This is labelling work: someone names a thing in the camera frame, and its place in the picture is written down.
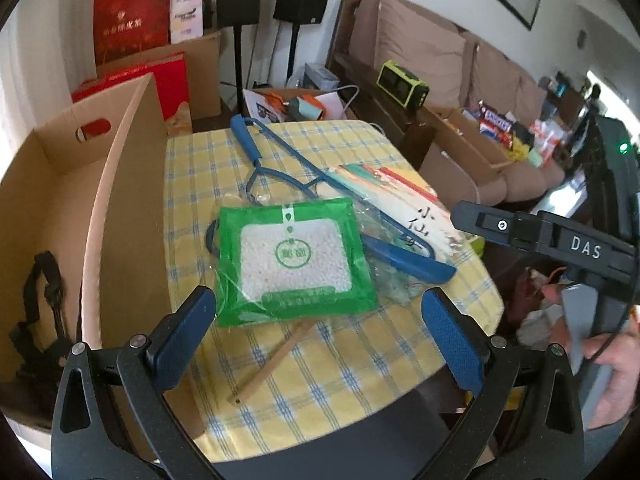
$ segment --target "bright light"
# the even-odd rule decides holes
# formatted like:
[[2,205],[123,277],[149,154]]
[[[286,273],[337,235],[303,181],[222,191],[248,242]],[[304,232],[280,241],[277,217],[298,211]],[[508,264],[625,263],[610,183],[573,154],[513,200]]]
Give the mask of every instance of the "bright light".
[[631,135],[631,141],[634,144],[638,144],[640,137],[640,121],[638,121],[638,118],[636,118],[625,102],[609,86],[607,86],[602,79],[597,77],[590,70],[587,72],[587,77],[592,84],[597,83],[602,88],[600,101],[602,101],[609,109],[605,116],[612,119],[618,119],[625,123],[626,129],[629,131],[629,135]]

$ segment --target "green circular logo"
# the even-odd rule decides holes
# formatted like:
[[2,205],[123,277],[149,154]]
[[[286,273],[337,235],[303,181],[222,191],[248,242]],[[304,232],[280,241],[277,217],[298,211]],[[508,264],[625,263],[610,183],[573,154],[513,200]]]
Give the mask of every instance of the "green circular logo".
[[287,269],[299,269],[309,263],[311,246],[304,240],[289,238],[276,246],[276,260]]

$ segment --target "human hand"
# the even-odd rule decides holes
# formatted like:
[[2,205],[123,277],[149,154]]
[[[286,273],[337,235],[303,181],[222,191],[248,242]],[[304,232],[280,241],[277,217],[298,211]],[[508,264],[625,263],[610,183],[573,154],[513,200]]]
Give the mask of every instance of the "human hand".
[[[548,285],[543,294],[548,300],[561,304],[561,287]],[[590,359],[600,350],[609,334],[602,334],[584,341],[584,356]],[[551,329],[551,343],[561,344],[565,350],[571,348],[571,338],[564,318]],[[619,334],[611,345],[596,359],[596,364],[611,365],[613,373],[609,386],[598,403],[591,419],[589,430],[616,423],[629,412],[634,405],[636,387],[640,376],[640,336],[636,323],[630,323],[629,329]]]

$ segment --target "black buckle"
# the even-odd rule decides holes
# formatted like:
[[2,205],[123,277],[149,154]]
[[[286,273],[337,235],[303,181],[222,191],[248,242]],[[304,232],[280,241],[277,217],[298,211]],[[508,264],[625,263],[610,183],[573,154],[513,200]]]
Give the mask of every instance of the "black buckle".
[[62,307],[62,283],[47,283],[44,287],[44,297],[52,308],[59,310]]

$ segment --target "yellow plaid tablecloth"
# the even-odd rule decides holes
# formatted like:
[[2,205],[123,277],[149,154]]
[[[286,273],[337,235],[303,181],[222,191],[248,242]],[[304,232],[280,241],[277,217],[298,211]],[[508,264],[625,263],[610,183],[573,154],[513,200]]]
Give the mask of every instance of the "yellow plaid tablecloth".
[[[273,131],[326,170],[362,162],[411,170],[377,130],[359,121],[273,125]],[[262,163],[302,180],[315,177],[277,145],[250,128]],[[196,285],[215,286],[215,259],[204,245],[223,197],[244,196],[253,168],[231,130],[169,140],[165,167],[164,230],[172,309]],[[255,196],[285,202],[292,190],[261,181]],[[502,300],[486,269],[467,245],[458,272],[443,286],[456,306],[487,333],[502,315]],[[212,462],[248,458],[302,444],[357,422],[438,371],[443,360],[420,315],[411,306],[381,306],[363,316],[319,321],[248,404],[226,399],[264,365],[290,335],[293,324],[250,328],[212,326],[190,367],[194,394],[207,433],[196,440]]]

